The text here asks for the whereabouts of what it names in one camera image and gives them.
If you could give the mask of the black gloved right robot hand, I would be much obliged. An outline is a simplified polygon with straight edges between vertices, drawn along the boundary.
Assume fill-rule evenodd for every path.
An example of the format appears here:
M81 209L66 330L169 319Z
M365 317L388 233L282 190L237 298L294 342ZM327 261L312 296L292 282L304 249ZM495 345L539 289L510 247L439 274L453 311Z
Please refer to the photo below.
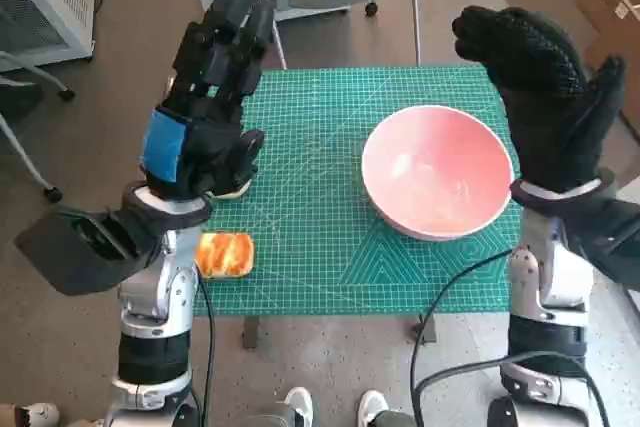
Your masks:
M558 194L592 182L624 100L626 61L588 73L570 37L543 16L468 6L452 23L455 51L498 91L522 179Z

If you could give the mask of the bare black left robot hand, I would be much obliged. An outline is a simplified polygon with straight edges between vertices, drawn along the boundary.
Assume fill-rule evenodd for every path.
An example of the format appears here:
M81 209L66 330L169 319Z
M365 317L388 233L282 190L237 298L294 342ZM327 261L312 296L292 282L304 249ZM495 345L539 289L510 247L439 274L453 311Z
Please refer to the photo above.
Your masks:
M265 134L244 128L243 101L261 79L273 17L266 0L213 0L188 24L143 142L141 169L155 195L229 196L252 180Z

